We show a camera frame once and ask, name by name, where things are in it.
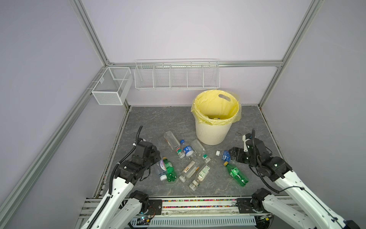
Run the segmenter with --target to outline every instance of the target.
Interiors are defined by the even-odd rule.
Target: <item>blue bottle label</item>
[[[229,162],[230,161],[230,153],[228,151],[224,150],[223,157],[221,158],[221,160]]]
[[[184,152],[184,154],[187,154],[192,150],[193,150],[192,147],[190,145],[188,145],[188,146],[184,147],[183,152]]]

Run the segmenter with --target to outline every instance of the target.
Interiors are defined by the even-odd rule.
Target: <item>yellow trash bag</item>
[[[194,100],[191,112],[196,118],[198,139],[207,145],[221,143],[233,122],[242,117],[239,97],[222,90],[208,90]]]

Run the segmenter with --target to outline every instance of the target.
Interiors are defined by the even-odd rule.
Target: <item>trash can handle hole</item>
[[[223,99],[226,99],[227,101],[231,101],[231,99],[229,97],[227,97],[226,95],[223,95],[223,94],[219,94],[219,97],[220,98],[223,98]]]

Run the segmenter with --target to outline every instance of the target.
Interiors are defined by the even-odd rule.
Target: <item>gray countertop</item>
[[[137,130],[143,125],[140,137],[153,143],[173,164],[178,176],[189,164],[187,157],[180,159],[169,147],[164,139],[164,133],[171,130],[178,140],[184,139],[191,142],[197,138],[195,133],[195,119],[191,113],[191,107],[132,107],[131,112],[122,134],[122,138],[114,157],[114,166],[132,148]],[[194,179],[194,174],[186,182],[177,179],[175,182],[160,181],[157,174],[153,173],[149,178],[138,181],[132,191],[139,190],[150,197],[164,196],[251,196],[256,190],[265,188],[262,181],[254,175],[248,165],[235,163],[235,165],[248,177],[249,182],[241,187],[228,174],[224,161],[215,155],[216,151],[229,150],[232,147],[243,148],[242,136],[250,133],[255,128],[256,138],[262,140],[265,145],[272,150],[273,156],[279,156],[263,117],[256,106],[242,106],[242,118],[232,124],[225,140],[218,145],[205,145],[206,152],[211,161],[211,167],[206,180],[200,184],[196,191],[192,191],[188,186]],[[274,188],[280,190],[268,178],[265,180]]]

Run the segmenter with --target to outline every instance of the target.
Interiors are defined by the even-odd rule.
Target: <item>white mesh basket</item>
[[[91,92],[100,105],[123,105],[132,81],[129,67],[107,67]]]
[[[220,88],[219,62],[138,64],[135,87],[138,90]]]

